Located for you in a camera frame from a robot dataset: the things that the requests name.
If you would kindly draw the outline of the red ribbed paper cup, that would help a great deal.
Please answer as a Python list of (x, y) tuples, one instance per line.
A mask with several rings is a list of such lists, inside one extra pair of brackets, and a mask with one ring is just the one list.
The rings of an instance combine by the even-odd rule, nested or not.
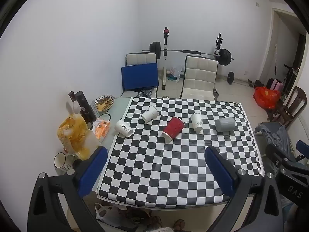
[(164, 128), (162, 136), (165, 138), (166, 142), (171, 142), (179, 133), (181, 133), (184, 127), (185, 124), (180, 118), (172, 117)]

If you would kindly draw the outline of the white cup with calligraphy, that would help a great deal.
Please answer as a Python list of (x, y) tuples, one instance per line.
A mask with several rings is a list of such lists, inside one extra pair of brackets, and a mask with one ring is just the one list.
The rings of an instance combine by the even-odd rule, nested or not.
[(115, 130), (127, 138), (130, 137), (134, 132), (134, 130), (130, 128), (129, 124), (125, 123), (121, 119), (115, 124)]

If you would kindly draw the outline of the white paper cup back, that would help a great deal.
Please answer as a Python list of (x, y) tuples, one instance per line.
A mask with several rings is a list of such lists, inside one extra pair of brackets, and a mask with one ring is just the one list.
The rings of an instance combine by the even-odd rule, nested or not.
[(150, 106), (142, 115), (141, 118), (145, 123), (150, 122), (152, 119), (157, 118), (159, 111), (154, 107)]

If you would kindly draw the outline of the dark wooden chair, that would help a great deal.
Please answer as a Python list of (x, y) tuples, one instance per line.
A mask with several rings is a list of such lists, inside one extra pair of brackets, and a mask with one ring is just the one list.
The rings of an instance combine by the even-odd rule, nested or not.
[(279, 100), (274, 109), (267, 110), (267, 120), (281, 123), (285, 128), (288, 128), (305, 109), (307, 102), (305, 91), (295, 86), (285, 103), (283, 100)]

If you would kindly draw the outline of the red plastic bag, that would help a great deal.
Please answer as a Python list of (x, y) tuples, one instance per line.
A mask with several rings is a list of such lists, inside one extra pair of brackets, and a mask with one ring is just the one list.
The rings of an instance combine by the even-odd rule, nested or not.
[(281, 92), (278, 90), (270, 90), (265, 86), (256, 87), (253, 98), (258, 106), (265, 110), (275, 109), (279, 101)]

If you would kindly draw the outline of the white plastic bag under table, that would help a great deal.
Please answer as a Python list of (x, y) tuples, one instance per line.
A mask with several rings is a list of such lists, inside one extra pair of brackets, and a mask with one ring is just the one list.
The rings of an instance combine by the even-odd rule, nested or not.
[(113, 227), (122, 227), (133, 229), (136, 226), (126, 218), (123, 210), (117, 206), (102, 206), (99, 203), (94, 204), (96, 219)]

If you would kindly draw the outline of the pink suitcase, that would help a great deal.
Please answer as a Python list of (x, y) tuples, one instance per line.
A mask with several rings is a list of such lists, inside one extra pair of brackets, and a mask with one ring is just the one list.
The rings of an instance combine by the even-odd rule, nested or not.
[(284, 87), (283, 82), (281, 82), (280, 80), (277, 80), (275, 78), (268, 79), (267, 84), (266, 84), (266, 88), (269, 91), (275, 91), (279, 94), (282, 92), (283, 87)]

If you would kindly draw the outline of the yellow snack bag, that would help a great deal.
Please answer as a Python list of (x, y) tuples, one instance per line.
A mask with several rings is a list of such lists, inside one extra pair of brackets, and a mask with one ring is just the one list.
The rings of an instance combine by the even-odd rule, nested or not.
[(88, 128), (81, 114), (71, 114), (59, 126), (57, 136), (64, 150), (81, 160), (89, 159), (101, 146), (95, 134)]

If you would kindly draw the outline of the orange tissue pack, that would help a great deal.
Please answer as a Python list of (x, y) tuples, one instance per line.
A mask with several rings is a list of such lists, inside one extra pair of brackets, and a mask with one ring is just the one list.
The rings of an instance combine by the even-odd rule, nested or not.
[(92, 125), (92, 132), (99, 140), (99, 142), (103, 142), (109, 130), (110, 130), (110, 121), (108, 120), (97, 119)]

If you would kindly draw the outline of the black cylindrical bottle box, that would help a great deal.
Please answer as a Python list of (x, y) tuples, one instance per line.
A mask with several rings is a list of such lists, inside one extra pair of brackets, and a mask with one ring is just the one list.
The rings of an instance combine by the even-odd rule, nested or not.
[(79, 106), (81, 107), (80, 114), (83, 116), (86, 123), (94, 123), (97, 118), (92, 110), (92, 107), (88, 103), (84, 93), (82, 91), (78, 91), (75, 93), (75, 97)]

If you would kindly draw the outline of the barbell with black plates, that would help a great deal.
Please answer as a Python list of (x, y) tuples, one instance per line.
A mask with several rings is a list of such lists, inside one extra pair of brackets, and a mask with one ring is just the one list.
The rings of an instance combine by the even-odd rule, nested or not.
[(164, 56), (167, 56), (168, 52), (181, 52), (185, 54), (192, 54), (192, 55), (209, 55), (215, 58), (215, 60), (218, 61), (219, 64), (223, 66), (227, 66), (231, 63), (232, 60), (232, 54), (227, 49), (220, 49), (219, 54), (210, 54), (210, 53), (204, 53), (200, 51), (195, 50), (177, 50), (177, 49), (161, 49), (161, 43), (160, 42), (153, 42), (149, 45), (149, 48), (146, 50), (143, 50), (143, 52), (150, 52), (155, 53), (157, 55), (157, 58), (161, 58), (161, 53), (163, 53)]

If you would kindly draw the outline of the black white checkered tablecloth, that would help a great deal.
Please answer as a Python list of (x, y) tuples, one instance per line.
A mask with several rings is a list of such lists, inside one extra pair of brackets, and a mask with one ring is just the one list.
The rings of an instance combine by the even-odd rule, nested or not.
[[(154, 106), (159, 115), (145, 123), (141, 115)], [(193, 130), (191, 115), (200, 113), (203, 130)], [(162, 136), (172, 117), (185, 127), (171, 142)], [(217, 132), (215, 121), (232, 117), (236, 128)], [(204, 160), (208, 146), (237, 169), (264, 175), (259, 149), (240, 103), (180, 98), (133, 97), (120, 119), (134, 130), (116, 134), (96, 187), (97, 197), (146, 208), (189, 208), (227, 201)]]

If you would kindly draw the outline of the patterned snack bowl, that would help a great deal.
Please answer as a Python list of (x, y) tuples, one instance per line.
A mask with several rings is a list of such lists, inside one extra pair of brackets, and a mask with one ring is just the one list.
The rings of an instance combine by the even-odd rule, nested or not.
[(113, 103), (114, 97), (112, 95), (103, 95), (94, 101), (94, 106), (98, 112), (104, 112), (110, 109)]

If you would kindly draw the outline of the barbell rack stand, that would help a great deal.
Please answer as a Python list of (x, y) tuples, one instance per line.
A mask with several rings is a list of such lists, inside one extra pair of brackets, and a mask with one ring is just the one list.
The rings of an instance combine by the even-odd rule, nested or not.
[(176, 50), (176, 49), (168, 49), (168, 37), (169, 37), (169, 29), (168, 27), (165, 27), (163, 30), (163, 35), (164, 35), (164, 45), (163, 49), (159, 49), (157, 51), (157, 54), (163, 52), (163, 56), (166, 58), (168, 55), (168, 52), (181, 52), (185, 54), (192, 54), (192, 55), (210, 55), (215, 58), (216, 61), (220, 65), (227, 66), (231, 63), (232, 61), (232, 54), (227, 50), (222, 48), (222, 34), (219, 33), (218, 37), (216, 39), (215, 43), (215, 51), (214, 54), (211, 53), (206, 53), (206, 52), (201, 52), (201, 51), (195, 51), (195, 50)]

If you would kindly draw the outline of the plastic bag by rack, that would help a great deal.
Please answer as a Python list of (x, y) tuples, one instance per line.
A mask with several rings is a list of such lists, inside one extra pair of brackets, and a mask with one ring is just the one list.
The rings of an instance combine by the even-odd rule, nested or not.
[(168, 74), (167, 78), (170, 81), (179, 82), (181, 75), (183, 75), (182, 67), (174, 66), (170, 69), (170, 73)]

